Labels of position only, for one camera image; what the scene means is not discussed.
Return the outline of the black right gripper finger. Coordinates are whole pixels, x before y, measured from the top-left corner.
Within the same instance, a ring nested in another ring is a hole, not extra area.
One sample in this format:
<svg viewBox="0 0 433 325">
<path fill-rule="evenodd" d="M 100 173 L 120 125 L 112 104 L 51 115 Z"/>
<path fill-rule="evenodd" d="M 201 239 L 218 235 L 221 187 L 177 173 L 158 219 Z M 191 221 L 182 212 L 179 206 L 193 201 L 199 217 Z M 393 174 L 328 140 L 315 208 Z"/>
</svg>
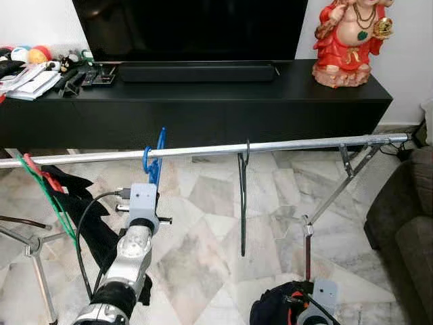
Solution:
<svg viewBox="0 0 433 325">
<path fill-rule="evenodd" d="M 287 296 L 290 294 L 292 285 L 290 282 L 285 282 L 276 286 L 275 288 L 270 288 L 260 295 L 259 299 L 254 301 L 253 307 L 279 307 L 284 304 L 287 300 Z"/>
<path fill-rule="evenodd" d="M 250 310 L 250 325 L 288 325 L 290 308 L 287 304 L 255 303 Z"/>
</svg>

